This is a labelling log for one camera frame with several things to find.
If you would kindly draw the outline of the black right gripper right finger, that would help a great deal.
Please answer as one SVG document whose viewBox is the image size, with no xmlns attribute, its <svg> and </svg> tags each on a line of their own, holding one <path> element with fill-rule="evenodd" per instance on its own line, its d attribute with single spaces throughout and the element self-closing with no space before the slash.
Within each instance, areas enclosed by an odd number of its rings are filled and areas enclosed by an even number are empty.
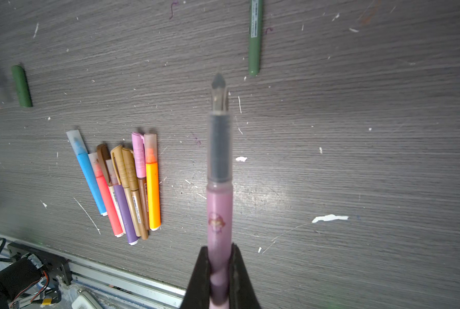
<svg viewBox="0 0 460 309">
<path fill-rule="evenodd" d="M 235 243 L 232 244 L 229 260 L 229 307 L 230 309 L 261 309 L 241 251 Z"/>
</svg>

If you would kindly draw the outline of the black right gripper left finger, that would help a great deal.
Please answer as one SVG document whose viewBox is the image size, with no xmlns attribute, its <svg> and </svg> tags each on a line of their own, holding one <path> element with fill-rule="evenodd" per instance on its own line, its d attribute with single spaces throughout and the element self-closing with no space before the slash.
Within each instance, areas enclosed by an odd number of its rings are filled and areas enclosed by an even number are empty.
<svg viewBox="0 0 460 309">
<path fill-rule="evenodd" d="M 201 247 L 180 309 L 209 309 L 211 264 L 208 248 Z"/>
</svg>

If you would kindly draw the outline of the pink fountain pen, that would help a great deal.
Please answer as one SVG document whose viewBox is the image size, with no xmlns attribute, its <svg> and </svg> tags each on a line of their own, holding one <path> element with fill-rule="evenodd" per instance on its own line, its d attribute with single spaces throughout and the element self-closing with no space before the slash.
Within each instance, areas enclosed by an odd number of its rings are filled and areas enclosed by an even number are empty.
<svg viewBox="0 0 460 309">
<path fill-rule="evenodd" d="M 211 266 L 210 308 L 229 308 L 229 261 L 232 252 L 232 115 L 221 73 L 211 84 L 207 154 L 207 247 Z"/>
</svg>

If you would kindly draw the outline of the green fountain pen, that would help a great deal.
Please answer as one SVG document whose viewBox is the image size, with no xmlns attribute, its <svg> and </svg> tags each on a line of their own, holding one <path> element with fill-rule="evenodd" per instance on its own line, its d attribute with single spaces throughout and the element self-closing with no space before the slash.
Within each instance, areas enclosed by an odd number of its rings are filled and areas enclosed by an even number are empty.
<svg viewBox="0 0 460 309">
<path fill-rule="evenodd" d="M 249 53 L 248 71 L 250 76 L 257 76 L 260 72 L 263 1 L 250 1 L 249 14 Z"/>
</svg>

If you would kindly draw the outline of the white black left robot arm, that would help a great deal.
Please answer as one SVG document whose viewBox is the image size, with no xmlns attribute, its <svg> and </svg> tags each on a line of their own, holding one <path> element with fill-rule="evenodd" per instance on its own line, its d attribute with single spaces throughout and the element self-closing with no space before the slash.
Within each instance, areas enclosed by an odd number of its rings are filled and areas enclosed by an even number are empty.
<svg viewBox="0 0 460 309">
<path fill-rule="evenodd" d="M 64 257 L 22 245 L 6 244 L 0 238 L 0 308 L 50 306 L 61 302 L 62 285 L 71 284 L 72 275 Z"/>
</svg>

